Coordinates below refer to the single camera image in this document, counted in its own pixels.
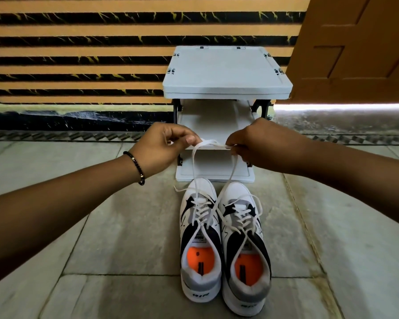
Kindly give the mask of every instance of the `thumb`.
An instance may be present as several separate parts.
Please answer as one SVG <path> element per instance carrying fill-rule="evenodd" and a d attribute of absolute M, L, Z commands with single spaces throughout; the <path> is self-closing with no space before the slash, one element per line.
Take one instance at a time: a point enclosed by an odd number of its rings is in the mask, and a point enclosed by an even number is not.
<path fill-rule="evenodd" d="M 245 147 L 243 145 L 234 145 L 231 148 L 231 154 L 232 155 L 236 155 L 236 154 L 239 155 L 243 159 L 244 162 L 248 162 L 248 163 L 251 162 L 250 161 L 251 152 L 250 152 L 250 150 L 247 147 Z"/>
<path fill-rule="evenodd" d="M 193 135 L 185 135 L 179 139 L 177 139 L 170 147 L 177 153 L 181 153 L 183 150 L 188 148 L 190 145 L 194 144 L 195 136 Z"/>

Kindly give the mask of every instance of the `fingernail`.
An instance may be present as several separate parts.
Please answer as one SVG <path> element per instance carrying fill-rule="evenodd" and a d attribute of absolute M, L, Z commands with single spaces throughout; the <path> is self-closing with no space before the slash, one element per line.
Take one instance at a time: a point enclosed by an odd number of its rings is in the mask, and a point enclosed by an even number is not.
<path fill-rule="evenodd" d="M 188 136 L 186 136 L 186 142 L 187 142 L 188 144 L 194 143 L 194 142 L 195 142 L 195 137 L 194 137 L 193 135 L 188 135 Z"/>

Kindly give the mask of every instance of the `wooden door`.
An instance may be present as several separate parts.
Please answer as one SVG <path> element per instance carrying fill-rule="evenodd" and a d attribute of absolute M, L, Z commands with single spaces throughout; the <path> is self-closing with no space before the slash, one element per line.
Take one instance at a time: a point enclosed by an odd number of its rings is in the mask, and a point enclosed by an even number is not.
<path fill-rule="evenodd" d="M 311 0 L 279 103 L 399 103 L 399 0 Z"/>

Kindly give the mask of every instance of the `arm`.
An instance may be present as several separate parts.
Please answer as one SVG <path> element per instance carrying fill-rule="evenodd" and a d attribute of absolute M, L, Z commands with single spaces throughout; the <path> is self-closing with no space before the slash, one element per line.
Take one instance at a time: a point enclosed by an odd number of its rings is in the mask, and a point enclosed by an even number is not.
<path fill-rule="evenodd" d="M 244 161 L 321 182 L 399 223 L 399 160 L 344 145 L 312 141 L 265 119 L 231 134 Z"/>
<path fill-rule="evenodd" d="M 148 178 L 201 140 L 190 129 L 155 123 L 130 150 Z M 122 155 L 62 177 L 0 195 L 0 279 L 76 224 L 106 198 L 140 181 Z"/>

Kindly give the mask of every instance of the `hand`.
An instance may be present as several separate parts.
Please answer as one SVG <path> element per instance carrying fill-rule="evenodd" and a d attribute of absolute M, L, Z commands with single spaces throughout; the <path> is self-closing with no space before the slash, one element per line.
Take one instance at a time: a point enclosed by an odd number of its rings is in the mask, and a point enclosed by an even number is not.
<path fill-rule="evenodd" d="M 227 145 L 245 162 L 260 168 L 299 174 L 312 140 L 289 128 L 263 118 L 246 128 L 232 133 Z"/>
<path fill-rule="evenodd" d="M 167 169 L 183 150 L 200 142 L 200 137 L 183 125 L 157 122 L 130 149 L 130 153 L 148 178 Z"/>

